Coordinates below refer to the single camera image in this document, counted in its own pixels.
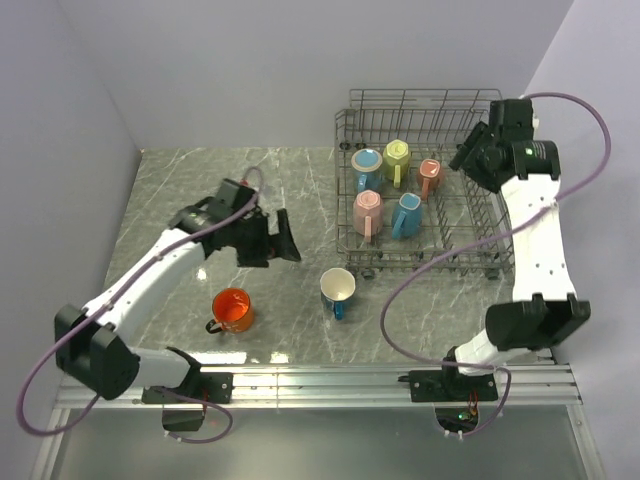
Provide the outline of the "salmon floral mug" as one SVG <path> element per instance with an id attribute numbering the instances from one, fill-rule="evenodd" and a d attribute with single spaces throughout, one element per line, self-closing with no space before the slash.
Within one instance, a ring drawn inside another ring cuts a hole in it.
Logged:
<path id="1" fill-rule="evenodd" d="M 429 193 L 439 187 L 443 178 L 442 165 L 438 160 L 422 160 L 416 173 L 416 179 L 420 186 L 420 198 L 425 201 Z"/>

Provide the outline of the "yellow faceted mug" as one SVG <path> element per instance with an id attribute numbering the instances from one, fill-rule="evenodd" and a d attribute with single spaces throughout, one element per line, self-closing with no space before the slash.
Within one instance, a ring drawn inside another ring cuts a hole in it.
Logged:
<path id="1" fill-rule="evenodd" d="M 382 157 L 385 178 L 392 182 L 394 188 L 399 189 L 410 167 L 409 145 L 400 139 L 392 140 L 385 146 Z"/>

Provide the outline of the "dark blue mug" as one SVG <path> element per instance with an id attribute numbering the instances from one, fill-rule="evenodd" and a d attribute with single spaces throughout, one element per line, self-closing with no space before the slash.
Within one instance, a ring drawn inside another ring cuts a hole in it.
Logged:
<path id="1" fill-rule="evenodd" d="M 352 303 L 355 291 L 355 277 L 344 268 L 328 269 L 320 278 L 322 304 L 338 321 L 344 319 L 346 309 Z"/>

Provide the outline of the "orange mug black handle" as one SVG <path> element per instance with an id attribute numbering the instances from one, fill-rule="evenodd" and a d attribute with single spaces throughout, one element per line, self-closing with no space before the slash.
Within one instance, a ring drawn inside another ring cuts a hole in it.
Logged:
<path id="1" fill-rule="evenodd" d="M 240 288 L 219 292 L 212 302 L 213 318 L 205 325 L 209 334 L 242 333 L 254 323 L 255 312 L 248 293 Z"/>

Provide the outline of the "light blue floral mug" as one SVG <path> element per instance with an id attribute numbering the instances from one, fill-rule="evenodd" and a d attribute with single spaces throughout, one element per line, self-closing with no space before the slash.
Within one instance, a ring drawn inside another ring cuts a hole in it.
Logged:
<path id="1" fill-rule="evenodd" d="M 422 201 L 413 193 L 404 193 L 392 214 L 392 238 L 400 240 L 418 234 L 422 222 Z"/>

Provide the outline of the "pink faceted mug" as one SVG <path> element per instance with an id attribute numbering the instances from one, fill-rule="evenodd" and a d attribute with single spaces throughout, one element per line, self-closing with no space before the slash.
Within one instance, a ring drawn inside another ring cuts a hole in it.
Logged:
<path id="1" fill-rule="evenodd" d="M 365 190 L 359 193 L 353 203 L 353 226 L 364 241 L 371 243 L 383 227 L 383 201 L 379 193 Z"/>

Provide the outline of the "blue mug orange interior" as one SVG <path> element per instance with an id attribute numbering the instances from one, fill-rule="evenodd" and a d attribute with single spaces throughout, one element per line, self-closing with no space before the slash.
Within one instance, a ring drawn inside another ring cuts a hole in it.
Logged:
<path id="1" fill-rule="evenodd" d="M 351 167 L 355 174 L 358 193 L 366 190 L 378 192 L 382 183 L 382 155 L 369 148 L 356 151 L 351 157 Z"/>

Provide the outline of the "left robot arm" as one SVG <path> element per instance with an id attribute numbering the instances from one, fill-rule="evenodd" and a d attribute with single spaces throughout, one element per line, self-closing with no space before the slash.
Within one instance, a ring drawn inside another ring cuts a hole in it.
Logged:
<path id="1" fill-rule="evenodd" d="M 132 387 L 164 388 L 189 402 L 202 391 L 201 364 L 186 352 L 135 349 L 128 342 L 151 311 L 214 252 L 232 248 L 240 267 L 266 268 L 270 260 L 298 262 L 286 209 L 278 230 L 258 193 L 231 179 L 217 193 L 181 210 L 150 250 L 115 284 L 84 307 L 66 305 L 54 318 L 57 367 L 105 400 Z"/>

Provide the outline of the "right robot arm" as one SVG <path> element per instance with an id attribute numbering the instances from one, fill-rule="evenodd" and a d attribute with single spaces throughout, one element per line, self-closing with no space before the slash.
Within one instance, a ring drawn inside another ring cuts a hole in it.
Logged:
<path id="1" fill-rule="evenodd" d="M 457 365 L 440 375 L 445 395 L 462 399 L 475 376 L 528 351 L 559 345 L 591 315 L 579 299 L 565 261 L 559 208 L 561 166 L 556 144 L 534 137 L 528 99 L 496 100 L 458 148 L 450 166 L 481 188 L 502 196 L 512 237 L 512 299 L 492 305 L 484 329 L 455 348 Z"/>

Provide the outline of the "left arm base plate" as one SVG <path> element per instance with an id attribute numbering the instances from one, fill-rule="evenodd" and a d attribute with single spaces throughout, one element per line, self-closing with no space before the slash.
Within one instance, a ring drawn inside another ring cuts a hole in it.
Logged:
<path id="1" fill-rule="evenodd" d="M 143 404 L 170 404 L 201 401 L 229 404 L 233 389 L 231 372 L 197 372 L 187 375 L 178 387 L 154 386 L 143 390 Z"/>

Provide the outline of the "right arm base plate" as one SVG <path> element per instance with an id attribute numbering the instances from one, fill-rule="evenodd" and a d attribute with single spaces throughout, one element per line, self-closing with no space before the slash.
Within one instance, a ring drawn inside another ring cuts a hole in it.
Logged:
<path id="1" fill-rule="evenodd" d="M 497 401 L 496 381 L 492 374 L 466 376 L 456 369 L 411 370 L 398 377 L 410 389 L 413 403 L 451 403 Z"/>

